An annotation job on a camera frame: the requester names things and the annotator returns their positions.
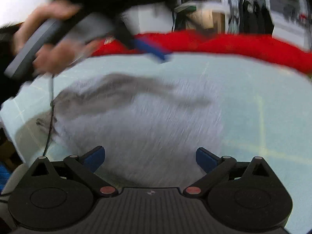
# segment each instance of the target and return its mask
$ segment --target black cable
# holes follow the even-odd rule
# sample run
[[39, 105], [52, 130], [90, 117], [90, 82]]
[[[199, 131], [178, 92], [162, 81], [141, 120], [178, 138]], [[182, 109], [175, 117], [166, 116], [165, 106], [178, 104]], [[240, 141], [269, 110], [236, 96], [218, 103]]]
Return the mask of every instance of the black cable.
[[52, 128], [53, 128], [53, 119], [54, 119], [54, 75], [52, 75], [51, 79], [50, 79], [50, 96], [51, 96], [51, 121], [50, 121], [50, 128], [49, 128], [49, 133], [48, 133], [48, 139], [46, 141], [46, 147], [44, 149], [43, 152], [43, 157], [46, 155], [46, 152], [48, 151], [48, 148], [50, 146], [50, 138], [51, 138], [51, 134], [52, 134]]

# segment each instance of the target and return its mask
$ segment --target blue gripper pad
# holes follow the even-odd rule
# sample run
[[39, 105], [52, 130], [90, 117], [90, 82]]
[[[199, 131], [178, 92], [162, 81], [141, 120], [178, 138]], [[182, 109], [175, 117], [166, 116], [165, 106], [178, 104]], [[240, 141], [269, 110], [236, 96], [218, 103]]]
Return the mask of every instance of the blue gripper pad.
[[212, 154], [205, 148], [198, 148], [196, 151], [196, 162], [200, 168], [204, 170], [205, 173], [211, 172], [214, 168], [218, 166], [219, 157]]
[[162, 48], [157, 47], [156, 45], [153, 45], [148, 40], [134, 40], [135, 47], [140, 50], [144, 51], [146, 53], [154, 54], [159, 59], [161, 59], [163, 62], [165, 62], [168, 59], [168, 52], [164, 51]]
[[94, 173], [105, 160], [105, 149], [102, 146], [97, 146], [93, 150], [79, 157], [79, 162]]
[[0, 193], [4, 189], [5, 184], [9, 180], [11, 172], [0, 162]]

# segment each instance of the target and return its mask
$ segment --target person's left hand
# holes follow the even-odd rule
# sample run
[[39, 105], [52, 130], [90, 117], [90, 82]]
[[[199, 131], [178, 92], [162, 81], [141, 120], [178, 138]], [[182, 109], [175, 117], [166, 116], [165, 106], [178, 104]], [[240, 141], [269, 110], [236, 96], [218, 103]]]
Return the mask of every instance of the person's left hand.
[[[23, 48], [27, 40], [45, 20], [49, 18], [66, 20], [75, 15], [79, 9], [79, 6], [67, 0], [55, 0], [52, 3], [36, 8], [14, 35], [13, 52], [15, 55]], [[78, 41], [68, 39], [62, 40], [56, 46], [45, 44], [37, 52], [33, 66], [41, 74], [59, 74], [65, 70], [79, 54], [87, 53], [91, 55], [98, 45], [98, 40], [92, 41], [88, 45], [83, 45]]]

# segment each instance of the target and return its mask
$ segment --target red cloth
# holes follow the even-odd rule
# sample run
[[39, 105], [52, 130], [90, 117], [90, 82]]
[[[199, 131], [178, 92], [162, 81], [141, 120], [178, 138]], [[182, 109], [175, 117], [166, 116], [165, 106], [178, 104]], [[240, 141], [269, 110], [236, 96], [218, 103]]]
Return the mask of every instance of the red cloth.
[[[302, 73], [312, 72], [312, 53], [306, 53], [288, 43], [276, 40], [270, 35], [228, 35], [219, 34], [206, 39], [191, 30], [167, 34], [139, 34], [136, 38], [148, 38], [153, 43], [172, 52], [197, 52], [214, 54], [240, 54], [294, 68]], [[126, 49], [119, 41], [102, 44], [92, 56], [108, 54], [139, 54], [137, 50]]]

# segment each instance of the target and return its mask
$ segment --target table surface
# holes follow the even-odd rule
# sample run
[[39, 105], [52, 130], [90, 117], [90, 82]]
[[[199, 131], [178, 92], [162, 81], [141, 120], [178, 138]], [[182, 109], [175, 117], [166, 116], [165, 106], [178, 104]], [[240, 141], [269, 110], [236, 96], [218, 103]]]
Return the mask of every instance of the table surface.
[[[221, 89], [224, 124], [222, 154], [238, 161], [262, 156], [293, 198], [287, 228], [304, 234], [312, 228], [312, 85], [305, 76], [241, 56], [174, 54], [158, 64], [149, 55], [89, 58], [55, 78], [55, 95], [79, 79], [122, 72], [159, 77], [207, 77]], [[43, 152], [46, 134], [36, 117], [50, 108], [48, 78], [24, 86], [4, 103], [0, 116], [24, 162]], [[47, 156], [62, 160], [70, 149], [52, 143]]]

